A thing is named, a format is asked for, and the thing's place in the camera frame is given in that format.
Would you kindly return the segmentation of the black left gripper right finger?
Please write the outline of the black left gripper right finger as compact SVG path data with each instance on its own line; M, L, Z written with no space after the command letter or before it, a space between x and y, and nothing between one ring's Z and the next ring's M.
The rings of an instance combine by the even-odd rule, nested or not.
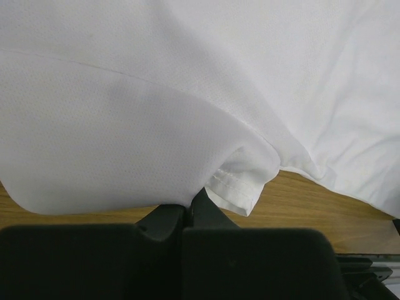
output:
M183 299L344 299L327 238L313 229L241 228L200 191L182 233Z

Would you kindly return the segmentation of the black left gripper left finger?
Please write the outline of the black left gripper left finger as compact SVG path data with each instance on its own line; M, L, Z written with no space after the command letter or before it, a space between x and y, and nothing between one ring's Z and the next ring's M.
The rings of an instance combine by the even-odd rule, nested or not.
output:
M137 223L1 230L2 299L179 299L185 210L159 206Z

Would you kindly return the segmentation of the white t shirt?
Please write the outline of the white t shirt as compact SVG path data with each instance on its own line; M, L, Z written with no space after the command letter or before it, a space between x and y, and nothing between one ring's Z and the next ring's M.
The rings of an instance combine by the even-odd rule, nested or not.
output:
M2 1L1 182L38 214L248 216L278 172L399 216L398 1Z

